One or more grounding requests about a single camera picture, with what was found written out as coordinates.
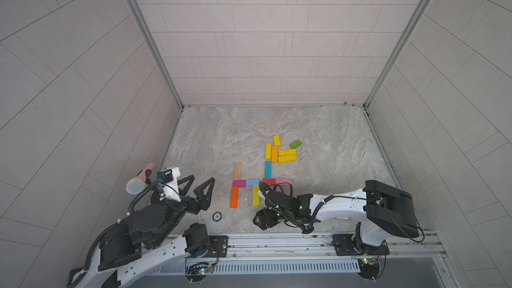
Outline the pink block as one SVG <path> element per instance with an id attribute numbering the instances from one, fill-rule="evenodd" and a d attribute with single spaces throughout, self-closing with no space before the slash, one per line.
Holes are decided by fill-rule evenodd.
<path id="1" fill-rule="evenodd" d="M 289 180 L 288 179 L 276 179 L 275 184 L 276 185 L 289 184 Z"/>

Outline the red block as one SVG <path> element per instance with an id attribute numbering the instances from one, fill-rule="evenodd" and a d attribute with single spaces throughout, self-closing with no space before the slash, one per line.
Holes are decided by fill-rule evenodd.
<path id="1" fill-rule="evenodd" d="M 274 185 L 276 184 L 276 179 L 263 179 L 263 182 L 268 185 Z"/>

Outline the magenta block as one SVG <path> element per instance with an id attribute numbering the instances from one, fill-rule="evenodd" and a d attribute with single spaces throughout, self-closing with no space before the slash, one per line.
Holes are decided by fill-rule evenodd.
<path id="1" fill-rule="evenodd" d="M 246 187 L 245 180 L 233 180 L 233 187 Z"/>

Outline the natural wood block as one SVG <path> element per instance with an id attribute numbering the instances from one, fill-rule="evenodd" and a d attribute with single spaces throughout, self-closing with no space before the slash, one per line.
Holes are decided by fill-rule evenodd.
<path id="1" fill-rule="evenodd" d="M 241 180 L 241 169 L 242 169 L 242 163 L 237 162 L 235 164 L 235 169 L 234 169 L 234 173 L 233 173 L 234 180 Z"/>

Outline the light blue block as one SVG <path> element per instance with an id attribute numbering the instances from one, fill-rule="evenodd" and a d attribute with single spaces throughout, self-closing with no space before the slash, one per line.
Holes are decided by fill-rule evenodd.
<path id="1" fill-rule="evenodd" d="M 254 187 L 254 186 L 258 186 L 260 183 L 260 180 L 259 179 L 247 179 L 245 181 L 245 185 L 247 187 Z"/>

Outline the teal block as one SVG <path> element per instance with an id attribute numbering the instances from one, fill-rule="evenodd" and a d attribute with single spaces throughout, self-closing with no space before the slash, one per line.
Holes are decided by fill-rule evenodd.
<path id="1" fill-rule="evenodd" d="M 270 179 L 272 175 L 272 162 L 265 162 L 265 179 Z"/>

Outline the amber orange block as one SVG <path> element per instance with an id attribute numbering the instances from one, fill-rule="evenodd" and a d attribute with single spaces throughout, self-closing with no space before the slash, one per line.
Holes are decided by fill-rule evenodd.
<path id="1" fill-rule="evenodd" d="M 277 163 L 278 162 L 278 155 L 279 155 L 279 147 L 273 146 L 271 148 L 271 162 Z"/>

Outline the green block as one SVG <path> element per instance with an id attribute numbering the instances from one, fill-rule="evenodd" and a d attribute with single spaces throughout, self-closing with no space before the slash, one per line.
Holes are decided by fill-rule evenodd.
<path id="1" fill-rule="evenodd" d="M 290 148 L 292 148 L 292 149 L 296 149 L 301 145 L 302 145 L 302 142 L 300 140 L 295 140 L 289 144 Z"/>

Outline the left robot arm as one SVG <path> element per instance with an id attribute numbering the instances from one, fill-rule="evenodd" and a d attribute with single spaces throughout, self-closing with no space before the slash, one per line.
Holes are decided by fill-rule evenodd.
<path id="1" fill-rule="evenodd" d="M 128 182 L 127 192 L 134 198 L 126 217 L 97 236 L 84 266 L 69 272 L 68 287 L 129 287 L 170 261 L 207 253 L 211 242 L 201 223 L 191 224 L 170 242 L 166 240 L 186 214 L 209 209 L 215 179 L 196 187 L 190 197 L 187 192 L 194 176 L 181 178 L 179 169 L 171 167 L 151 179 L 153 168 L 148 164 Z"/>

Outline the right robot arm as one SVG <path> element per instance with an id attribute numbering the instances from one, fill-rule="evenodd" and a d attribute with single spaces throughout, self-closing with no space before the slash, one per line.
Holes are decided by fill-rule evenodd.
<path id="1" fill-rule="evenodd" d="M 388 237 L 408 238 L 418 242 L 423 235 L 418 226 L 410 193 L 376 180 L 367 180 L 365 187 L 342 194 L 287 195 L 264 182 L 259 195 L 265 208 L 258 211 L 253 223 L 262 230 L 289 222 L 307 235 L 321 221 L 338 217 L 356 218 L 353 236 L 357 245 L 380 246 Z"/>

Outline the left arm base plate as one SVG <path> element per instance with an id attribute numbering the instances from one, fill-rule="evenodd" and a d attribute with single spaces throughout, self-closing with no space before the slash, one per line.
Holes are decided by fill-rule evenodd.
<path id="1" fill-rule="evenodd" d="M 225 258 L 227 256 L 227 248 L 229 237 L 227 235 L 211 235 L 209 236 L 210 246 L 201 256 L 202 258 Z"/>

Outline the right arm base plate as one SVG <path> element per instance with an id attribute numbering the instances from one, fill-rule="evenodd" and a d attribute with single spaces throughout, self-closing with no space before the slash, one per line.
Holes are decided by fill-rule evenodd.
<path id="1" fill-rule="evenodd" d="M 334 234 L 331 244 L 337 256 L 384 256 L 389 255 L 388 247 L 382 243 L 378 247 L 362 243 L 354 233 Z"/>

